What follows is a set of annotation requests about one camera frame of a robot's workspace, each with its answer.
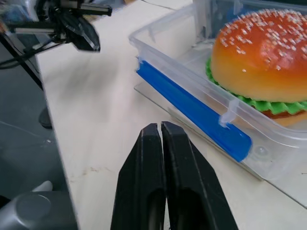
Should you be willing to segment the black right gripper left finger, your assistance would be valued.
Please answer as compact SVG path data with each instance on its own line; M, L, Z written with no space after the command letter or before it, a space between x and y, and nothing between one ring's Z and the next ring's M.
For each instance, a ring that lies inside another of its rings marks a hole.
M156 123L144 127L118 174L110 230L163 230L166 179Z

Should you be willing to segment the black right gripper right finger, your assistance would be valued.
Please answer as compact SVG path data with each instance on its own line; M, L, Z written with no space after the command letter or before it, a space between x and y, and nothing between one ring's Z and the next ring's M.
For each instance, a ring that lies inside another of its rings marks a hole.
M184 129L162 122L171 230L238 230L213 167Z

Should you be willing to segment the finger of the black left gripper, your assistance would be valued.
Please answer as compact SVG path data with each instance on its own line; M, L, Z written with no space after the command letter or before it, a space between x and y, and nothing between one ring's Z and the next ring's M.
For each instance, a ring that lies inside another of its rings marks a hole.
M100 52L100 40L95 28L83 17L66 15L62 17L66 38L78 50Z

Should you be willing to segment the clear food container blue clips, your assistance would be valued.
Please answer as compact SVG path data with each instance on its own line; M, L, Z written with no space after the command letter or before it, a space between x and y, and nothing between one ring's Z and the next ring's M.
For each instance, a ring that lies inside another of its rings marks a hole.
M307 13L307 5L274 1L195 0L129 37L138 50L138 74L238 163L247 158L253 144L247 128L307 156L307 120L282 126L206 74L207 60L224 25L261 9Z

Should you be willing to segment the dark rounded stand foot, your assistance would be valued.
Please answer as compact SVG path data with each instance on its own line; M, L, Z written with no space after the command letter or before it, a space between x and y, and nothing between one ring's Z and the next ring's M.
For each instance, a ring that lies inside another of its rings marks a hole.
M45 107L41 111L39 118L38 118L38 121L43 128L52 129L52 123L51 123L51 120L50 120L50 116L49 116L47 107Z

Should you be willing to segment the silver robot body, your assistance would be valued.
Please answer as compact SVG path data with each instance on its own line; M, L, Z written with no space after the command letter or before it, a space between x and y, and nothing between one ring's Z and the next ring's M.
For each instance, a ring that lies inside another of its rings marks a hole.
M79 229L69 192L45 181L14 198L0 194L0 230Z

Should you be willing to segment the toy hamburger with sesame bun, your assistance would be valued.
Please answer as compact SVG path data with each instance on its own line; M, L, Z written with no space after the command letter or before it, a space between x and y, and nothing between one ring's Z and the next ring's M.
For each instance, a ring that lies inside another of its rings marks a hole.
M206 74L284 127L307 120L307 13L261 9L227 22Z

